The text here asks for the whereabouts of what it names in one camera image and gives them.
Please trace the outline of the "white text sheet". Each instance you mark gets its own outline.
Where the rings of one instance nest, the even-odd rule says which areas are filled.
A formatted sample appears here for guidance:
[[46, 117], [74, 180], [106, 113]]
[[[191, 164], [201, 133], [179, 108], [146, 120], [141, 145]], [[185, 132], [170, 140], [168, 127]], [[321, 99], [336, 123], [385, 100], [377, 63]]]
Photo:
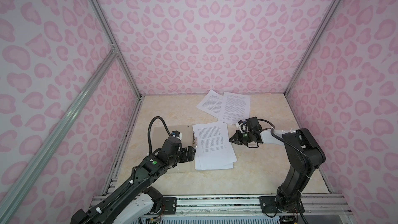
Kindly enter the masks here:
[[235, 152], [229, 142], [226, 123], [217, 121], [208, 124], [196, 124], [193, 131], [198, 138], [195, 159], [201, 165], [226, 165], [237, 161]]
[[219, 117], [223, 96], [210, 90], [207, 95], [197, 105], [197, 108], [215, 118]]

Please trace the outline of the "beige cardboard folder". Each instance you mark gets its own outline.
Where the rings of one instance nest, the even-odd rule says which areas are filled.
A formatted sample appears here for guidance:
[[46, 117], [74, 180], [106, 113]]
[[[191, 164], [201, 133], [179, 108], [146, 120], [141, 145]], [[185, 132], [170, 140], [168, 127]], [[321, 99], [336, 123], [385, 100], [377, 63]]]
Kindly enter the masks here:
[[[191, 125], [175, 125], [170, 127], [170, 134], [167, 133], [164, 127], [155, 127], [152, 131], [151, 141], [156, 156], [165, 162], [168, 166], [169, 173], [187, 173], [195, 171], [195, 162], [177, 163], [178, 156], [184, 147], [192, 146], [193, 127]], [[182, 140], [171, 136], [172, 131], [179, 131], [182, 133]]]

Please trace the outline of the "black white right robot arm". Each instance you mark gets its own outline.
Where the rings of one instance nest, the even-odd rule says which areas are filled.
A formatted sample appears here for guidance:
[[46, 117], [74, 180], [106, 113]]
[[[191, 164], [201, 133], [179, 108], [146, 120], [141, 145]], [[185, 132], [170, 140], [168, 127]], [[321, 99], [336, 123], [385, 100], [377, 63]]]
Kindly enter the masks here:
[[278, 187], [272, 206], [286, 213], [300, 208], [301, 195], [314, 172], [326, 161], [326, 156], [311, 132], [298, 129], [294, 132], [277, 132], [270, 135], [281, 141], [287, 153], [290, 168], [284, 182]]

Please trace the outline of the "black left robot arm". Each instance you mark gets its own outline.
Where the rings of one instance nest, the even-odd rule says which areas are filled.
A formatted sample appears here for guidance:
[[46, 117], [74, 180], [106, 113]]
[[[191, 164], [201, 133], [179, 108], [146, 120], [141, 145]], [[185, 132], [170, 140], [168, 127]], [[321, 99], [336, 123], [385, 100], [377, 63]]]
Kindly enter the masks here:
[[155, 200], [160, 202], [162, 195], [151, 185], [177, 164], [192, 162], [195, 154], [194, 147], [183, 147], [179, 137], [169, 136], [161, 148], [150, 153], [132, 169], [131, 176], [118, 189], [88, 211], [79, 209], [70, 222], [72, 224], [112, 224], [122, 211], [142, 193], [150, 197], [155, 196]]

